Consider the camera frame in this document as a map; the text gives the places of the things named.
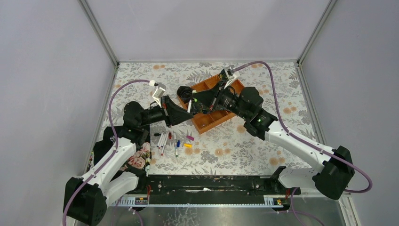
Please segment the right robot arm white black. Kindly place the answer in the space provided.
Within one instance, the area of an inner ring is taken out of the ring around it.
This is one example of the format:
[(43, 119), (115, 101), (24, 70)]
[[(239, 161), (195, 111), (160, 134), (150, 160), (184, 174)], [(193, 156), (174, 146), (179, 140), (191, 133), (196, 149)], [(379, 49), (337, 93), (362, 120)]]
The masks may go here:
[(249, 134), (283, 147), (311, 166), (307, 172), (298, 173), (284, 168), (278, 173), (278, 181), (285, 187), (313, 188), (338, 200), (354, 176), (353, 161), (347, 148), (332, 148), (291, 131), (282, 120), (263, 109), (263, 98), (254, 87), (245, 87), (239, 94), (234, 94), (217, 84), (212, 89), (193, 92), (192, 97), (195, 103), (209, 110), (221, 107), (236, 114), (245, 121), (244, 128)]

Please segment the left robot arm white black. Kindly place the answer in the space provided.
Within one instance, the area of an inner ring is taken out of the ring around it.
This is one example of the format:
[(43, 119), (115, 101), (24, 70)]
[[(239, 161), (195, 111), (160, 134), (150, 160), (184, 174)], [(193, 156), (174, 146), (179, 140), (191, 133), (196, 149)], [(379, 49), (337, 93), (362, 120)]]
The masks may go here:
[(138, 102), (131, 101), (123, 108), (123, 126), (120, 133), (111, 128), (115, 141), (107, 153), (82, 176), (70, 178), (65, 186), (62, 225), (73, 218), (88, 226), (98, 225), (108, 207), (125, 193), (135, 190), (139, 176), (123, 172), (113, 177), (120, 167), (145, 142), (149, 131), (147, 125), (164, 121), (168, 127), (193, 118), (193, 114), (175, 104), (169, 96), (144, 109)]

